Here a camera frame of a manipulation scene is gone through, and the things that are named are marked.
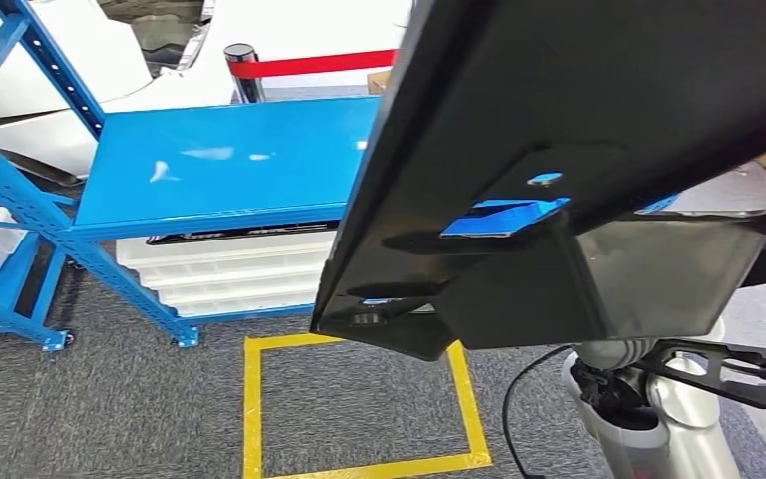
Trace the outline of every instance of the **yellow square marking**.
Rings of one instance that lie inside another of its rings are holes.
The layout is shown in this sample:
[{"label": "yellow square marking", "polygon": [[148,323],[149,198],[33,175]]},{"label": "yellow square marking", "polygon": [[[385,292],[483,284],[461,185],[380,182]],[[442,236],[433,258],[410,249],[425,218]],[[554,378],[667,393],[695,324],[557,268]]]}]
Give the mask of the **yellow square marking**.
[{"label": "yellow square marking", "polygon": [[[318,334],[289,334],[273,337],[247,337],[244,341],[244,385],[242,394],[242,479],[262,479],[262,422],[260,385],[262,374],[261,352],[280,347],[328,344],[342,339]],[[399,477],[438,474],[485,467],[492,464],[489,449],[483,437],[483,426],[477,403],[471,389],[468,366],[462,345],[455,342],[448,347],[448,363],[457,393],[457,402],[463,418],[463,428],[469,452],[451,456],[387,462],[370,466],[348,467],[322,472],[275,476],[268,479],[396,479]]]}]

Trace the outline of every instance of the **black mounting arm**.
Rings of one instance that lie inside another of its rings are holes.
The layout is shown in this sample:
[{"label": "black mounting arm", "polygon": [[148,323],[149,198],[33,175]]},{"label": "black mounting arm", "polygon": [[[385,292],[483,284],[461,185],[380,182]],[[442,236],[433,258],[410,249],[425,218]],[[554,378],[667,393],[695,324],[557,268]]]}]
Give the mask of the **black mounting arm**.
[{"label": "black mounting arm", "polygon": [[[696,376],[668,367],[668,361],[677,353],[693,353],[705,358],[708,361],[706,374]],[[739,361],[749,366],[726,362],[728,360]],[[663,339],[633,366],[742,404],[766,409],[766,348],[686,339]],[[724,368],[762,379],[765,383],[745,384],[723,379],[721,372]]]}]

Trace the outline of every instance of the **black cable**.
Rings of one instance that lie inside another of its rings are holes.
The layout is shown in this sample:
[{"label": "black cable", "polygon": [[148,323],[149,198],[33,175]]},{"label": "black cable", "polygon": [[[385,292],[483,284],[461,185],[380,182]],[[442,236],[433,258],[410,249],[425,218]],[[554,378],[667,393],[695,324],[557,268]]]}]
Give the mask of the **black cable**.
[{"label": "black cable", "polygon": [[527,365],[521,372],[518,373],[518,375],[510,382],[510,386],[507,387],[507,393],[504,394],[504,405],[501,408],[501,426],[504,428],[504,439],[507,441],[507,447],[510,449],[510,453],[513,455],[513,460],[516,463],[516,466],[518,466],[518,472],[521,473],[521,477],[524,479],[546,479],[545,476],[540,475],[533,475],[528,474],[527,471],[524,470],[524,464],[521,463],[521,459],[518,457],[518,453],[515,450],[515,446],[513,445],[513,439],[510,437],[510,424],[509,424],[509,410],[510,410],[510,399],[513,395],[513,390],[515,389],[516,384],[518,381],[521,380],[522,377],[524,377],[528,372],[533,370],[534,368],[538,367],[543,362],[547,361],[548,359],[551,359],[552,357],[556,356],[557,354],[569,349],[570,346],[560,346],[556,349],[553,349],[549,351],[548,353],[544,354],[539,359],[536,359],[535,361],[531,362]]}]

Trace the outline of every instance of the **blue metal shelf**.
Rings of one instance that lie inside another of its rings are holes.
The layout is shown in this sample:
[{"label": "blue metal shelf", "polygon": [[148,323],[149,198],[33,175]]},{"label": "blue metal shelf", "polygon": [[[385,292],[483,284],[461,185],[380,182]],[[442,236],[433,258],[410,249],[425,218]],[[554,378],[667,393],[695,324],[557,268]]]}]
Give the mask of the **blue metal shelf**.
[{"label": "blue metal shelf", "polygon": [[[377,98],[106,115],[28,0],[0,0],[0,17],[0,66],[21,43],[99,138],[74,222],[57,205],[70,204],[68,199],[40,191],[0,155],[0,205],[22,228],[56,247],[57,273],[63,257],[71,257],[180,347],[198,344],[194,324],[309,311],[306,304],[181,318],[98,241],[341,219]],[[40,311],[56,284],[49,270]],[[0,324],[14,332],[22,328],[25,337],[48,348],[62,348],[65,333],[42,327],[40,311],[28,321],[0,305]]]},{"label": "blue metal shelf", "polygon": [[108,115],[72,231],[108,240],[339,220],[377,103]]}]

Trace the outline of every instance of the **white car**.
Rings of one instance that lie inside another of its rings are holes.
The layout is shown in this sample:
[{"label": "white car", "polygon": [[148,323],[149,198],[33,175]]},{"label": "white car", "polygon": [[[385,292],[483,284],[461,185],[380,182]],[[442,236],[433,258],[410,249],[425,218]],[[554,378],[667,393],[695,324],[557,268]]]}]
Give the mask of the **white car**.
[{"label": "white car", "polygon": [[[104,111],[112,113],[230,103],[234,86],[223,49],[232,43],[253,45],[261,60],[397,48],[411,3],[206,0],[212,18],[187,45],[188,64],[162,69],[154,79],[130,25],[107,18],[97,0],[31,4]],[[367,73],[272,78],[264,86],[364,85]],[[19,167],[68,183],[89,172],[96,145],[17,46],[0,70],[0,151]]]}]

